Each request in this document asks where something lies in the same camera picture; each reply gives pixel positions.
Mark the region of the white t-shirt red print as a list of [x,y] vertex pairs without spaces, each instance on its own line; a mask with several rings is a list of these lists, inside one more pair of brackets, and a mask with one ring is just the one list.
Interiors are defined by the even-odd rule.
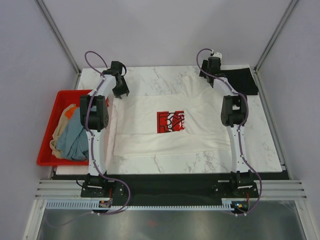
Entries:
[[229,151],[221,122],[223,98],[205,79],[185,76],[179,93],[119,101],[113,154],[117,157]]

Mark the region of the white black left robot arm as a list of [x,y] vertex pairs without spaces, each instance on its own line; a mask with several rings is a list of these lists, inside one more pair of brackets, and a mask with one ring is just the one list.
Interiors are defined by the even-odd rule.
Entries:
[[115,181],[107,177],[105,164],[105,131],[109,124],[107,98],[115,98],[130,93],[122,72],[127,68],[119,61],[112,61],[110,68],[100,73],[99,83],[87,95],[80,97],[80,121],[86,130],[88,139],[88,179],[86,184],[99,197],[106,196],[110,185],[106,181]]

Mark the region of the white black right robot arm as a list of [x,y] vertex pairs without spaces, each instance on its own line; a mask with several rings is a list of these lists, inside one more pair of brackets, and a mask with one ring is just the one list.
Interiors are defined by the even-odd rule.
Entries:
[[210,86],[222,96],[221,122],[226,127],[231,148],[233,173],[246,173],[250,170],[245,147],[245,123],[249,116],[247,98],[237,92],[221,73],[222,55],[212,53],[202,62],[200,76],[206,78]]

